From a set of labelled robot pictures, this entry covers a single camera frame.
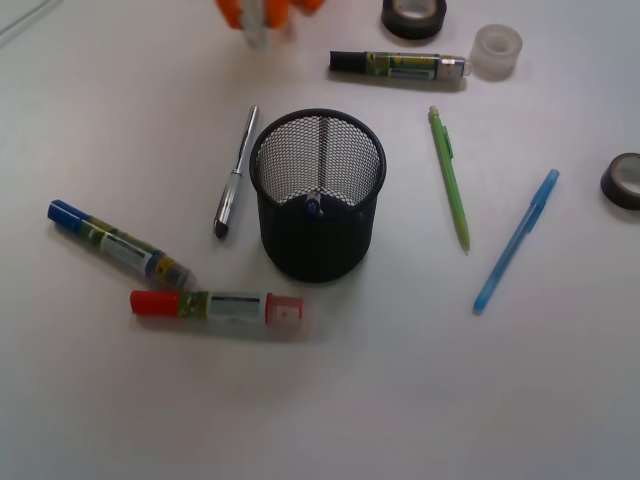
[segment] silver pen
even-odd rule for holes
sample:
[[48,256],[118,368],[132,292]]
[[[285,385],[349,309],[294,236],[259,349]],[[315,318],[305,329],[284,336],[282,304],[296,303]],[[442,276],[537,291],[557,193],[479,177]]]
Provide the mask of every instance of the silver pen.
[[236,168],[233,169],[229,176],[229,181],[224,187],[222,198],[220,199],[220,205],[218,205],[218,212],[216,213],[216,219],[213,222],[213,231],[216,237],[222,239],[229,231],[229,220],[231,217],[231,209],[233,207],[233,200],[238,191],[240,180],[242,179],[242,160],[244,154],[251,139],[253,130],[258,123],[258,107],[254,105],[249,112],[249,119],[247,120],[247,126],[244,128],[244,136],[242,137],[242,143],[240,143],[240,151],[238,152],[238,163]]

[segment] green mechanical pencil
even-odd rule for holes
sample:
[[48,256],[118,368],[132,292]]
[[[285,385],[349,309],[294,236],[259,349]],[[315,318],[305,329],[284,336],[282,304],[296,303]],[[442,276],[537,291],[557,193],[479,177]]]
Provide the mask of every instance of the green mechanical pencil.
[[438,151],[438,158],[440,159],[444,184],[447,188],[453,222],[456,226],[456,232],[458,232],[460,245],[462,245],[465,252],[468,252],[471,248],[469,227],[467,227],[467,219],[464,216],[464,208],[462,208],[462,200],[460,199],[460,192],[458,191],[456,175],[453,173],[453,165],[451,164],[453,149],[451,148],[451,140],[449,139],[447,127],[442,125],[440,113],[436,107],[429,109],[429,122],[431,122],[431,131],[433,132],[433,139],[436,142],[436,150]]

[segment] mesh pen cup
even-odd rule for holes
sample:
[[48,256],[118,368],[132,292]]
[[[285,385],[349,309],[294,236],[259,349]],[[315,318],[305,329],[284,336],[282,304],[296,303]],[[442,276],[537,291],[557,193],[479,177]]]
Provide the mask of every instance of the mesh pen cup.
[[362,260],[387,169],[366,125],[334,110],[285,115],[258,137],[249,169],[262,243],[280,270],[325,282]]

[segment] orange object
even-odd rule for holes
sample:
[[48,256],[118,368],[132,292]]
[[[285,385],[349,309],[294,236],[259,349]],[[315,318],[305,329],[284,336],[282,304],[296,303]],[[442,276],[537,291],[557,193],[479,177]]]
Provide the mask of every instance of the orange object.
[[[241,0],[216,0],[218,8],[231,28],[242,29],[240,15]],[[289,17],[289,0],[264,0],[266,24],[269,28],[280,28],[287,23]],[[324,0],[291,0],[291,3],[307,11],[316,11]]]

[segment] blue ballpoint pen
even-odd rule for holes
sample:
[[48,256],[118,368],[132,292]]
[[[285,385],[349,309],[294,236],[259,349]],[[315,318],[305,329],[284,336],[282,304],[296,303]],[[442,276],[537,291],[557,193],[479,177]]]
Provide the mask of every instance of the blue ballpoint pen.
[[522,243],[522,239],[525,235],[531,233],[531,230],[533,230],[533,227],[538,221],[542,210],[544,210],[549,194],[551,193],[551,190],[553,190],[559,176],[560,173],[557,170],[551,170],[545,181],[542,183],[542,186],[538,189],[535,197],[533,197],[533,200],[529,205],[529,210],[527,210],[527,213],[520,222],[520,225],[518,225],[516,232],[511,237],[511,240],[509,240],[507,248],[502,252],[502,256],[498,260],[498,263],[496,263],[496,266],[493,267],[493,271],[491,272],[491,275],[489,275],[487,283],[484,284],[482,291],[480,291],[480,295],[478,295],[478,298],[476,298],[476,301],[473,304],[473,313],[476,315],[482,314],[489,302],[489,299],[491,298],[491,295],[493,295],[493,291],[496,289],[498,282],[502,278],[504,271],[509,266],[513,255]]

